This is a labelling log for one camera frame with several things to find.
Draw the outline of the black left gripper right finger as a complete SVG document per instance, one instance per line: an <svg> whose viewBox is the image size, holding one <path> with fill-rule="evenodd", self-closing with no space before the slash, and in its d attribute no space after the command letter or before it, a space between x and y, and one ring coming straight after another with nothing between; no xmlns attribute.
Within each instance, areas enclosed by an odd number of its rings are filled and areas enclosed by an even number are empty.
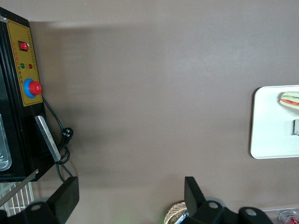
<svg viewBox="0 0 299 224"><path fill-rule="evenodd" d="M184 200L189 216L185 224L221 224L224 208L215 200L206 200L196 180L192 176L185 177Z"/></svg>

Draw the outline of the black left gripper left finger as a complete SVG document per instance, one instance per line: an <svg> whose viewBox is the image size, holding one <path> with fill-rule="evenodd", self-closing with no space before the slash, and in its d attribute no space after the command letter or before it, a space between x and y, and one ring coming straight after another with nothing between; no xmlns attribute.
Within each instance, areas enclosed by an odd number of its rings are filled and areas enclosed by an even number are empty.
<svg viewBox="0 0 299 224"><path fill-rule="evenodd" d="M65 224L79 202L78 177L69 177L46 201L25 209L26 224Z"/></svg>

